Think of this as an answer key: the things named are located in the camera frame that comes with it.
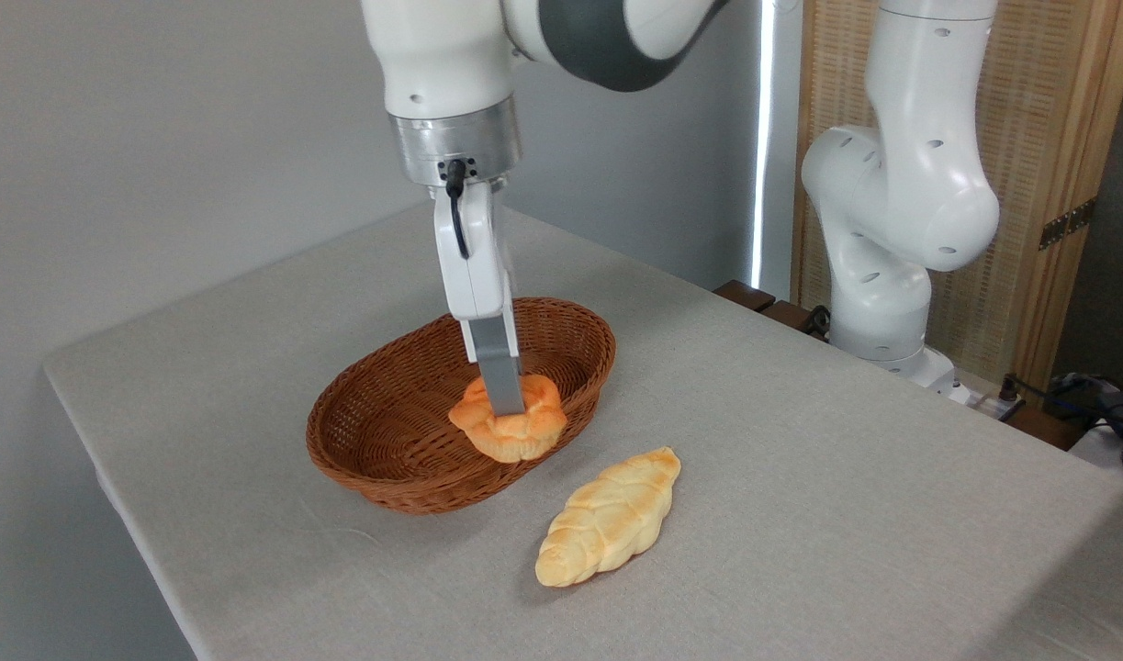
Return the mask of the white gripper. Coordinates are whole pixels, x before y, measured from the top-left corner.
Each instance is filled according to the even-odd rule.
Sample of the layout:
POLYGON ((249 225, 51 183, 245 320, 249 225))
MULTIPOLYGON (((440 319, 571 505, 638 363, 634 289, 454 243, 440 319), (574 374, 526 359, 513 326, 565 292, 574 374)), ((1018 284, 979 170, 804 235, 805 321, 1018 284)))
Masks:
POLYGON ((514 316, 502 315, 511 306, 511 273, 501 196, 491 183, 467 184, 457 200, 435 189, 432 222, 449 312, 460 319, 491 410, 509 417, 523 414, 526 403, 514 316))

